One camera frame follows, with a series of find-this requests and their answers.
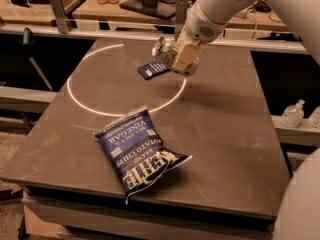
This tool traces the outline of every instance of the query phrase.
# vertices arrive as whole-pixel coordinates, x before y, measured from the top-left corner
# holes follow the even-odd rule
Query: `kettle brand chips bag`
[[[123,185],[126,204],[165,172],[192,158],[163,146],[146,106],[112,121],[96,137]]]

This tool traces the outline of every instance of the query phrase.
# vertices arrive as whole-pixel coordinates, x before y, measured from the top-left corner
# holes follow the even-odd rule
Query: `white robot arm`
[[[197,0],[177,42],[161,39],[153,55],[185,76],[196,71],[200,45],[214,41],[228,21],[256,0]],[[264,0],[320,64],[320,0]]]
[[[201,43],[214,41],[230,18],[253,1],[198,0],[178,41],[160,40],[153,54],[177,73],[193,74]],[[320,65],[320,0],[264,1]],[[320,239],[320,149],[309,156],[294,177],[280,207],[273,239]]]

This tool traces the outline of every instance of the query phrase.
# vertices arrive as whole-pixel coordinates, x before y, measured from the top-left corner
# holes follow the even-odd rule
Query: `table surface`
[[[122,9],[119,4],[98,4],[97,0],[86,0],[72,13],[72,16],[76,20],[119,21],[160,25],[175,24],[175,17],[170,20],[164,20]],[[257,23],[258,30],[288,31],[285,24],[281,22],[277,15],[273,14],[271,19],[269,18],[269,13],[253,12],[251,15],[247,15],[245,19],[233,17],[227,27],[254,29]]]
[[[105,114],[172,101],[151,113],[153,123],[165,146],[193,158],[133,200],[276,216],[288,171],[250,50],[204,45],[199,71],[182,90],[184,78],[173,72],[146,81],[136,71],[153,61],[153,45],[98,39],[0,178],[123,199],[94,133],[115,119]]]

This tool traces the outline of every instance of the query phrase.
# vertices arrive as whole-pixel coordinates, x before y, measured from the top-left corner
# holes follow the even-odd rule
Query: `spray bottle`
[[[309,122],[312,126],[320,128],[320,106],[313,111],[309,117]]]
[[[299,100],[296,105],[287,107],[281,116],[280,122],[289,128],[297,127],[304,116],[304,111],[302,109],[304,103],[304,100]]]

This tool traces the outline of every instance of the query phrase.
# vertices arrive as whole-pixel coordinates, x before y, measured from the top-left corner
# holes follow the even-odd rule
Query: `lab bench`
[[[23,203],[42,220],[66,227],[267,239],[289,173],[250,49],[207,45],[192,78],[169,72],[146,81],[136,68],[153,60],[153,45],[97,39],[1,179],[23,186]],[[125,205],[94,132],[144,104],[165,146],[193,158]]]
[[[175,17],[162,19],[120,8],[119,4],[98,4],[97,0],[86,0],[72,12],[80,29],[99,29],[99,22],[107,22],[112,30],[142,29],[156,31],[165,26],[174,27]],[[285,24],[273,14],[253,12],[245,18],[233,17],[227,24],[230,29],[266,30],[287,32]]]

